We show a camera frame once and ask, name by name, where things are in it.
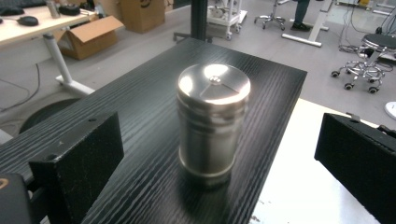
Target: cardboard box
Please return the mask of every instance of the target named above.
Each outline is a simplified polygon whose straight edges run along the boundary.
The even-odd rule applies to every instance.
[[[122,26],[120,21],[110,16],[54,36],[63,55],[82,60],[117,43],[115,30]]]
[[[127,30],[143,34],[165,22],[163,0],[120,0]]]

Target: person's leg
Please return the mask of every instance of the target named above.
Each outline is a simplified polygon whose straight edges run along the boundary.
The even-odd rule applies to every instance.
[[[306,11],[309,6],[309,0],[299,0],[297,3],[296,14],[294,18],[294,22],[296,24],[303,23]]]
[[[294,17],[294,24],[291,27],[292,30],[308,32],[311,29],[303,24],[306,11],[308,10],[309,1],[310,0],[298,0],[296,13]]]

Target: canister lid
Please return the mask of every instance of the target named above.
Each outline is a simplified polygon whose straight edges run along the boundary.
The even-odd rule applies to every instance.
[[[196,64],[180,74],[178,90],[194,102],[230,105],[247,98],[250,81],[245,73],[230,65]]]

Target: floor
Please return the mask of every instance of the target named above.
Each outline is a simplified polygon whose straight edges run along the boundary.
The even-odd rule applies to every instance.
[[[356,53],[340,51],[339,46],[360,46],[365,33],[373,33],[382,24],[385,15],[367,11],[364,7],[353,9],[344,4],[333,4],[325,23],[330,30],[319,33],[317,41],[322,43],[322,47],[317,48],[281,37],[282,33],[303,38],[309,36],[290,29],[289,19],[294,17],[296,2],[290,1],[276,9],[276,15],[287,20],[285,31],[281,31],[274,22],[268,23],[265,29],[262,29],[261,22],[254,23],[256,16],[271,12],[272,1],[244,0],[241,4],[242,9],[247,11],[241,32],[233,34],[232,40],[215,37],[213,44],[305,70],[308,75],[301,98],[396,129],[396,120],[384,110],[385,103],[396,101],[396,89],[393,88],[396,86],[396,71],[385,65],[385,69],[390,72],[387,72],[384,84],[376,94],[367,91],[369,84],[366,81],[361,80],[353,90],[346,91],[344,85],[349,82],[350,76],[330,76],[333,70],[345,62],[361,60]],[[304,22],[315,23],[322,4],[323,2],[312,0]],[[350,23],[352,12],[353,26]],[[73,78],[97,90],[172,48],[176,44],[173,32],[188,33],[190,30],[190,7],[174,9],[167,12],[165,17],[165,24],[144,35],[119,29],[119,43],[83,61],[65,57]],[[10,74],[2,74],[0,71],[0,129],[12,136],[18,135],[22,124],[38,109],[63,99],[79,97],[62,88],[54,79],[58,72],[53,60],[40,63],[38,68],[40,88],[36,95],[28,102],[10,109],[5,108],[20,103],[35,92],[38,84],[37,69],[35,66],[23,67]]]

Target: silver cylinder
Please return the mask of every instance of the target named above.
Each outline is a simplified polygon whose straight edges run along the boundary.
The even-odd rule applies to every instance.
[[[250,81],[225,64],[197,64],[179,77],[179,160],[185,174],[213,187],[229,179],[247,110]]]

